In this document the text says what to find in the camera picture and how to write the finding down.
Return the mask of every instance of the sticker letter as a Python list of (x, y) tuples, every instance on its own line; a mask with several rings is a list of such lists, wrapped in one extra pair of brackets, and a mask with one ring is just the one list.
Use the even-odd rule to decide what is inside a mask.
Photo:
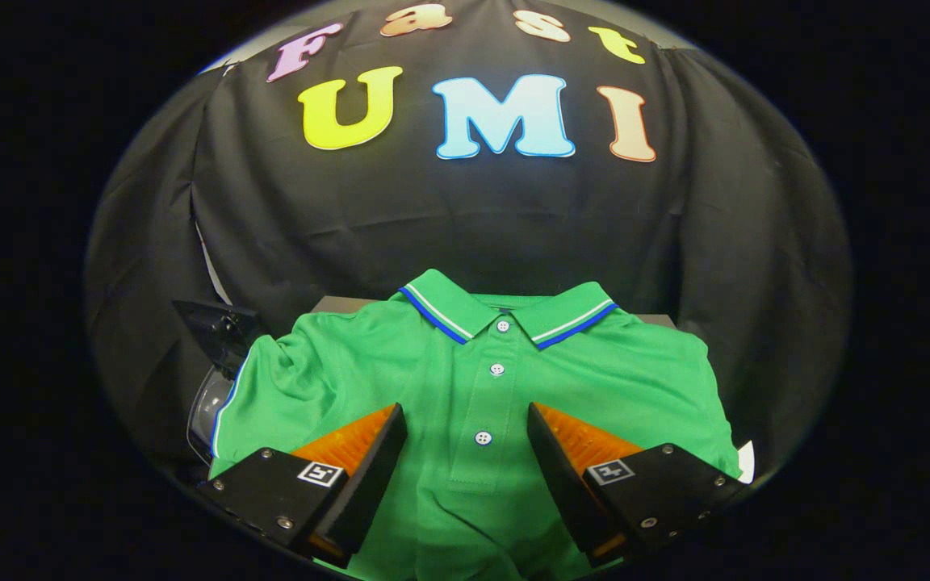
[(436, 148), (440, 159), (475, 156), (480, 144), (469, 139), (469, 123), (486, 140), (494, 153), (509, 146), (516, 125), (523, 124), (523, 136), (516, 151), (523, 155), (568, 157), (576, 146), (565, 139), (559, 92), (565, 87), (562, 78), (547, 74), (527, 74), (498, 102), (475, 78), (450, 78), (433, 85), (433, 92), (443, 97), (446, 140)]
[(274, 66), (274, 73), (270, 74), (268, 82), (272, 82), (277, 80), (277, 78), (285, 77), (289, 73), (296, 73), (296, 71), (303, 69), (307, 66), (307, 60), (304, 59), (304, 55), (316, 54), (321, 50), (322, 45), (325, 45), (326, 34), (336, 34), (342, 29), (342, 23), (333, 23), (333, 25), (328, 25), (317, 32), (296, 38), (292, 43), (282, 45), (282, 47), (278, 49), (278, 51), (281, 52), (281, 56), (278, 58), (278, 64)]
[(556, 40), (558, 43), (568, 43), (569, 41), (569, 33), (562, 30), (562, 23), (552, 18), (552, 16), (528, 10), (516, 10), (512, 15), (519, 19), (516, 26), (526, 34), (547, 38), (547, 40)]
[(648, 144), (645, 121), (641, 116), (645, 99), (618, 87), (598, 87), (597, 92), (609, 99), (612, 119), (616, 123), (616, 140), (609, 146), (612, 154), (630, 161), (655, 161), (656, 151)]
[(640, 55), (635, 55), (630, 52), (630, 48), (638, 47), (638, 45), (634, 44), (634, 41), (623, 38), (619, 33), (610, 28), (591, 26), (587, 30), (597, 33), (597, 35), (601, 37), (601, 43), (604, 44), (605, 48), (608, 48), (609, 52), (612, 52), (612, 54), (619, 56), (619, 58), (625, 61), (645, 64), (645, 59)]
[(300, 93), (296, 100), (304, 104), (304, 139), (317, 148), (345, 148), (362, 144), (379, 135), (390, 125), (394, 115), (394, 77), (404, 70), (399, 66), (361, 73), (358, 81), (368, 86), (368, 111), (354, 125), (336, 121), (336, 93), (346, 82), (322, 82)]
[(401, 36), (418, 29), (440, 28), (452, 18), (442, 4), (420, 4), (398, 10), (387, 16), (388, 24), (379, 30), (382, 36)]

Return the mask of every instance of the button placket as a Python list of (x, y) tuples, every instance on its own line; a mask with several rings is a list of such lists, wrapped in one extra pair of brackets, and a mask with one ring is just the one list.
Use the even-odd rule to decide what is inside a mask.
[(494, 492), (505, 451), (520, 334), (498, 332), (496, 324), (487, 329), (487, 333), (477, 336), (484, 348), (476, 362), (462, 432), (455, 442), (449, 484), (453, 490)]

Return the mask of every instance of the polo shirt collar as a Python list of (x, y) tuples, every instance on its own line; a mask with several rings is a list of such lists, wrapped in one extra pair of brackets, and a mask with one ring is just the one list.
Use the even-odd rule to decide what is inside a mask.
[[(501, 316), (498, 309), (484, 305), (433, 269), (400, 291), (430, 323), (461, 345)], [(513, 309), (512, 314), (533, 345), (545, 349), (591, 327), (617, 307), (601, 284), (585, 282), (556, 297)]]

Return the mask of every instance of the green shirt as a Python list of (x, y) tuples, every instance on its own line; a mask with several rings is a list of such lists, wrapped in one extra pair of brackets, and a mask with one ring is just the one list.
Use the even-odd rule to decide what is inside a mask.
[(429, 270), (388, 301), (304, 314), (291, 334), (258, 338), (218, 411), (210, 478), (262, 446), (292, 451), (399, 402), (407, 441), (344, 573), (575, 579), (592, 569), (531, 449), (529, 403), (642, 448), (674, 442), (738, 478), (707, 352), (624, 312), (596, 282), (556, 297), (470, 295)]

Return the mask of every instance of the light blue letter m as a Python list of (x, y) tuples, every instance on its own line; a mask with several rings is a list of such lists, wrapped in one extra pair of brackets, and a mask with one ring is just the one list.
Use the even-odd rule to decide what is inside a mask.
[(480, 153), (480, 144), (469, 139), (469, 122), (475, 125), (494, 153), (509, 147), (516, 125), (523, 122), (523, 136), (516, 150), (523, 155), (568, 157), (576, 146), (565, 139), (559, 92), (565, 87), (562, 78), (547, 74), (527, 74), (498, 102), (475, 78), (450, 78), (433, 85), (433, 92), (443, 97), (446, 140), (436, 148), (442, 159), (461, 159)]

